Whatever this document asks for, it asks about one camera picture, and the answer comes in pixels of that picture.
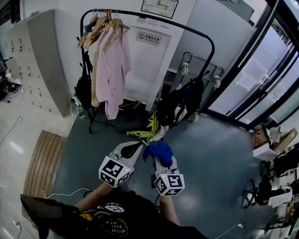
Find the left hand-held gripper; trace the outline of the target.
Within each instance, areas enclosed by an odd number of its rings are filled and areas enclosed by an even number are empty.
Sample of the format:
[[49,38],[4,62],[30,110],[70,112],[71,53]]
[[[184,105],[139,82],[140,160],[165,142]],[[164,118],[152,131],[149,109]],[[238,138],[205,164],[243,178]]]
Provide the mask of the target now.
[[134,165],[143,149],[143,144],[138,141],[129,141],[119,144],[115,151],[106,156],[99,168],[99,179],[117,188],[134,171]]

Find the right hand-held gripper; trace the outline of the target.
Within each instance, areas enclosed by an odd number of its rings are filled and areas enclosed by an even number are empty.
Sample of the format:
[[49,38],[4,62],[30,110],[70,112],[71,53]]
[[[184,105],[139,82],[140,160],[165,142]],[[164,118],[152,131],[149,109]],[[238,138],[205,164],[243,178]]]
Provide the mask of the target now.
[[171,169],[165,170],[160,163],[160,159],[153,157],[155,169],[153,188],[157,189],[160,196],[175,196],[185,189],[184,176],[178,169],[177,160],[174,156],[171,159]]

